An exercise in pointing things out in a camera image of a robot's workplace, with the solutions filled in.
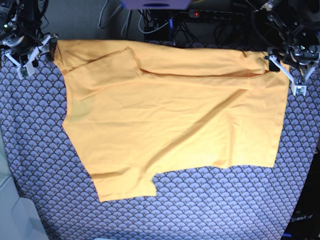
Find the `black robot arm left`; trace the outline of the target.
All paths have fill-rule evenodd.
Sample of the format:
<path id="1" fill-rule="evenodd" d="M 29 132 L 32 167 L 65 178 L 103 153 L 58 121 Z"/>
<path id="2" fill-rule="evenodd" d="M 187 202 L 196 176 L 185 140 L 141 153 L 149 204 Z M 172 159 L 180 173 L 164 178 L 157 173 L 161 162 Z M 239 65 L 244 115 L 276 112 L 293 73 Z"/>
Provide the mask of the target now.
<path id="1" fill-rule="evenodd" d="M 52 0 L 45 18 L 66 40 L 266 51 L 294 95 L 311 89 L 320 68 L 317 0 Z"/>

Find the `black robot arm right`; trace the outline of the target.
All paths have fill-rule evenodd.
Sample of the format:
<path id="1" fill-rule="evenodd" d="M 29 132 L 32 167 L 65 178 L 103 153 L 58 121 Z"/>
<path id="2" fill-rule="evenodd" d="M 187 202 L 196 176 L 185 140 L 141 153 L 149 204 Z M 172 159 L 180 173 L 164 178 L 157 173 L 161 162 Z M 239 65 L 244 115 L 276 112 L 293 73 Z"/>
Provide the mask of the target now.
<path id="1" fill-rule="evenodd" d="M 1 13 L 0 41 L 11 48 L 8 57 L 20 76 L 33 74 L 37 55 L 54 38 L 40 30 L 43 12 L 34 0 L 9 3 Z M 116 59 L 120 70 L 135 63 L 147 73 L 173 76 L 249 78 L 271 71 L 265 54 L 257 51 L 211 48 L 176 48 L 128 40 L 60 40 L 54 63 L 66 75 L 76 70 L 97 71 Z"/>

